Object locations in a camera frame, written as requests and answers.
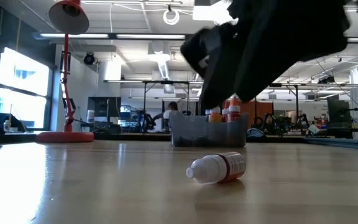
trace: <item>lamp shade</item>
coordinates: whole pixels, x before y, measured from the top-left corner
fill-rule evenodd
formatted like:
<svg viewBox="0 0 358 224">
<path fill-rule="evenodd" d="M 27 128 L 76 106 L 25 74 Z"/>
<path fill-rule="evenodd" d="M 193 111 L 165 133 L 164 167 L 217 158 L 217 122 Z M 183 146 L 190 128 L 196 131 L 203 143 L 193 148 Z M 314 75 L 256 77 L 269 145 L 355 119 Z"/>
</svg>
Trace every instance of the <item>lamp shade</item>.
<svg viewBox="0 0 358 224">
<path fill-rule="evenodd" d="M 90 21 L 80 6 L 80 0 L 64 0 L 55 3 L 49 9 L 50 22 L 65 34 L 83 34 Z"/>
</svg>

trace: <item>computer monitor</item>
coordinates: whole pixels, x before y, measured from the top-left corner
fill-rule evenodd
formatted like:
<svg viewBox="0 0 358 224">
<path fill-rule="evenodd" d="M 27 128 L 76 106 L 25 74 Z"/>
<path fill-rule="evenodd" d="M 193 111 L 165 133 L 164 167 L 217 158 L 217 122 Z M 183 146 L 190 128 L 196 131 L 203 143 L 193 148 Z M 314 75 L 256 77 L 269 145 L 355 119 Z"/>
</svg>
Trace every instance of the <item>computer monitor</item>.
<svg viewBox="0 0 358 224">
<path fill-rule="evenodd" d="M 120 117 L 121 97 L 89 97 L 88 110 L 94 110 L 95 117 Z"/>
<path fill-rule="evenodd" d="M 327 100 L 330 123 L 351 123 L 349 102 L 342 100 Z"/>
</svg>

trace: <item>wooden table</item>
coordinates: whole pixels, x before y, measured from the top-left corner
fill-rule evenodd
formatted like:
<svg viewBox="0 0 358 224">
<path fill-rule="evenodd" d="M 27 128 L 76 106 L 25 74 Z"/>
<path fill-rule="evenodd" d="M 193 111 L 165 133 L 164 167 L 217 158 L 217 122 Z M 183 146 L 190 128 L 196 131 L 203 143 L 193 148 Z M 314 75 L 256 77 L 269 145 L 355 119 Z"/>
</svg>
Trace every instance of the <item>wooden table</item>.
<svg viewBox="0 0 358 224">
<path fill-rule="evenodd" d="M 185 169 L 227 149 L 95 141 L 0 147 L 0 223 L 358 224 L 358 149 L 248 144 L 245 176 L 197 184 Z"/>
</svg>

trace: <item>gray plastic bin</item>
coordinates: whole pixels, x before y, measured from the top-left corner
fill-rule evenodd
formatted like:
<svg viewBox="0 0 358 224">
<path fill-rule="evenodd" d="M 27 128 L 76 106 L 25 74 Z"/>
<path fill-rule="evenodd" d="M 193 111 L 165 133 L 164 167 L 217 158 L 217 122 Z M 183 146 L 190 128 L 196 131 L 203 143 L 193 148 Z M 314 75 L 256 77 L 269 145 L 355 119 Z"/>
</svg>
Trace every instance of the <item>gray plastic bin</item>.
<svg viewBox="0 0 358 224">
<path fill-rule="evenodd" d="M 248 114 L 236 122 L 209 123 L 205 116 L 171 114 L 172 145 L 175 147 L 244 147 Z"/>
</svg>

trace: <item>red lamp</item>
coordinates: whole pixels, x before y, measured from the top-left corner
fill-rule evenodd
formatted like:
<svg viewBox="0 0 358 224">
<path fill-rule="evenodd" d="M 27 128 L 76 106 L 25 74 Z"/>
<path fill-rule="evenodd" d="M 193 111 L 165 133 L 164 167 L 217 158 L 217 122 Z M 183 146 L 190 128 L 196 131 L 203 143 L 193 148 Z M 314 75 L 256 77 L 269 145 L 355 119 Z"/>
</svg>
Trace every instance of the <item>red lamp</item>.
<svg viewBox="0 0 358 224">
<path fill-rule="evenodd" d="M 73 132 L 74 112 L 71 108 L 67 88 L 68 35 L 86 32 L 90 26 L 88 17 L 80 6 L 80 0 L 63 0 L 54 4 L 49 10 L 49 19 L 61 32 L 65 33 L 64 71 L 61 79 L 62 89 L 66 94 L 66 122 L 64 132 L 45 132 L 37 135 L 37 142 L 91 142 L 93 133 Z"/>
</svg>

